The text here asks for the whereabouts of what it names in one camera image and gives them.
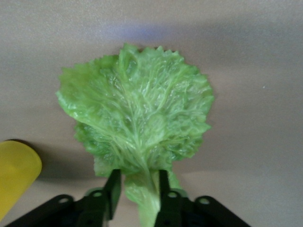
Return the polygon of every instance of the screw hole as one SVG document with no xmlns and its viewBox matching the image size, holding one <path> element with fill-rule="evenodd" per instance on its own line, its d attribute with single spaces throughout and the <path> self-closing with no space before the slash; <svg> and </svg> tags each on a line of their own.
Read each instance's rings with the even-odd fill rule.
<svg viewBox="0 0 303 227">
<path fill-rule="evenodd" d="M 99 196 L 101 196 L 101 195 L 102 195 L 102 193 L 100 193 L 100 192 L 95 192 L 95 193 L 93 194 L 94 197 L 99 197 Z"/>
<path fill-rule="evenodd" d="M 88 226 L 92 225 L 93 223 L 94 223 L 94 221 L 92 219 L 88 219 L 86 221 L 86 225 L 88 225 Z"/>
<path fill-rule="evenodd" d="M 168 197 L 170 197 L 170 198 L 176 198 L 178 195 L 177 195 L 177 193 L 175 193 L 175 192 L 170 192 L 170 193 L 168 193 Z"/>
<path fill-rule="evenodd" d="M 164 224 L 165 226 L 170 226 L 170 221 L 169 221 L 169 220 L 165 220 L 165 221 L 163 222 L 163 224 Z"/>
<path fill-rule="evenodd" d="M 62 198 L 58 202 L 59 203 L 66 203 L 68 201 L 68 198 Z"/>
<path fill-rule="evenodd" d="M 201 198 L 199 199 L 199 202 L 204 205 L 208 205 L 210 203 L 210 201 L 207 198 Z"/>
<path fill-rule="evenodd" d="M 191 221 L 190 222 L 192 225 L 194 226 L 201 226 L 201 223 L 200 222 L 197 222 L 197 221 Z"/>
</svg>

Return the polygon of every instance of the yellow cup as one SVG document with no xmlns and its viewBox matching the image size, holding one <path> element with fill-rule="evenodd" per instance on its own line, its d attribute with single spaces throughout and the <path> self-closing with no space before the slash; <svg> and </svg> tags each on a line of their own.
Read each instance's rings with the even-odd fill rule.
<svg viewBox="0 0 303 227">
<path fill-rule="evenodd" d="M 24 143 L 0 143 L 0 221 L 39 176 L 38 154 Z"/>
</svg>

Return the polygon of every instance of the green lettuce leaf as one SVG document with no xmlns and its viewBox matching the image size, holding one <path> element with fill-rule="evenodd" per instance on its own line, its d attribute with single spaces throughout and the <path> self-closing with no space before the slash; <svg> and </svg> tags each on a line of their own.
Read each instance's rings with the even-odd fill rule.
<svg viewBox="0 0 303 227">
<path fill-rule="evenodd" d="M 153 226 L 158 170 L 180 188 L 172 162 L 192 157 L 210 128 L 205 121 L 214 96 L 206 76 L 178 52 L 129 44 L 119 55 L 62 71 L 59 104 L 77 121 L 75 138 L 94 155 L 96 175 L 121 169 L 142 226 Z"/>
</svg>

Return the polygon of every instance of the yellow plastic object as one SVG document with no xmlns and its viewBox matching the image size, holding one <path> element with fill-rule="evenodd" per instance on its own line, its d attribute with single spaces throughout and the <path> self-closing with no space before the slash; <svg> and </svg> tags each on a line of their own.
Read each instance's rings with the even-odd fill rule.
<svg viewBox="0 0 303 227">
<path fill-rule="evenodd" d="M 39 176 L 41 159 L 29 146 L 7 140 L 0 143 L 0 220 Z"/>
</svg>

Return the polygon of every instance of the lettuce leaf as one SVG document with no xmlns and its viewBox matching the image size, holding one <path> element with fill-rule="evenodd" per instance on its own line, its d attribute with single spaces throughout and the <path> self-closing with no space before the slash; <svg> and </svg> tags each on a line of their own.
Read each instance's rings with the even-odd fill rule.
<svg viewBox="0 0 303 227">
<path fill-rule="evenodd" d="M 172 162 L 192 157 L 210 129 L 205 121 L 214 96 L 206 76 L 178 52 L 129 44 L 119 55 L 62 71 L 59 104 L 77 121 L 75 138 L 94 155 L 96 175 L 121 169 L 142 226 L 153 226 L 158 170 L 180 188 Z"/>
</svg>

